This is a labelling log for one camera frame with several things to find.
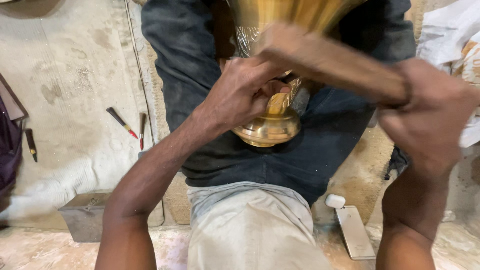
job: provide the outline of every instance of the brass vessel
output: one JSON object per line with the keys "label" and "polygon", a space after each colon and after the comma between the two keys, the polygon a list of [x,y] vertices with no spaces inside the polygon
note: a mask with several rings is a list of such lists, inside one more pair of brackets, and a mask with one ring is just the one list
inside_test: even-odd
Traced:
{"label": "brass vessel", "polygon": [[[309,31],[328,32],[351,9],[365,0],[227,0],[233,13],[242,57],[250,56],[250,46],[271,22],[295,23]],[[274,95],[265,114],[232,131],[257,147],[271,147],[291,140],[301,128],[300,119],[290,104],[301,84],[293,80],[290,93]]]}

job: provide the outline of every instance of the right hand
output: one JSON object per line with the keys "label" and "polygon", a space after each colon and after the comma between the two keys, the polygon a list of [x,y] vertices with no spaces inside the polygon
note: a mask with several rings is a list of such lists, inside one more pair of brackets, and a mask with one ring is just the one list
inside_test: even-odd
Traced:
{"label": "right hand", "polygon": [[194,113],[211,121],[216,135],[248,123],[265,113],[274,94],[291,90],[289,84],[274,80],[285,71],[258,56],[226,61],[222,75]]}
{"label": "right hand", "polygon": [[449,172],[460,158],[459,137],[480,104],[480,89],[420,59],[398,67],[411,86],[411,100],[397,110],[380,109],[380,126],[414,167],[428,174]]}

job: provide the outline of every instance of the denim jeans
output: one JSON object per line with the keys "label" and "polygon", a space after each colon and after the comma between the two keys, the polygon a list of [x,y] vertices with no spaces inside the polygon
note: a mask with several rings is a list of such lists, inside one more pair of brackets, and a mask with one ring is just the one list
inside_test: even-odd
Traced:
{"label": "denim jeans", "polygon": [[[385,63],[413,57],[412,24],[403,20],[409,8],[409,0],[368,0],[340,22],[342,41]],[[221,74],[212,25],[202,0],[149,0],[143,7],[142,31],[158,56],[170,131],[205,99]],[[185,161],[186,183],[275,184],[297,191],[312,205],[357,144],[374,109],[352,92],[324,87],[310,98],[295,138],[259,148],[226,132]]]}

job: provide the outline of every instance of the grey metal box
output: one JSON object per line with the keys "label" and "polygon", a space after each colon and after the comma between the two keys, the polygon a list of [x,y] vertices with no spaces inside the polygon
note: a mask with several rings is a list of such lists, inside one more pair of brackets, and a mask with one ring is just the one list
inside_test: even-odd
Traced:
{"label": "grey metal box", "polygon": [[74,241],[100,242],[103,210],[110,194],[79,194],[59,209]]}

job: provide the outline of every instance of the dusty floor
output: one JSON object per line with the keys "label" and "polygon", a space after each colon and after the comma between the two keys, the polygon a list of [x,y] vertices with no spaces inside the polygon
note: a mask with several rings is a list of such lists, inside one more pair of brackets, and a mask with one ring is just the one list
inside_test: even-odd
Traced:
{"label": "dusty floor", "polygon": [[[150,228],[159,270],[186,269],[189,226]],[[381,225],[367,226],[378,249]],[[353,261],[343,245],[339,228],[315,228],[316,240],[335,270],[372,270],[374,260]],[[1,270],[93,269],[98,243],[76,243],[67,231],[7,228],[0,231]],[[480,239],[456,222],[442,223],[433,248],[438,270],[480,270]]]}

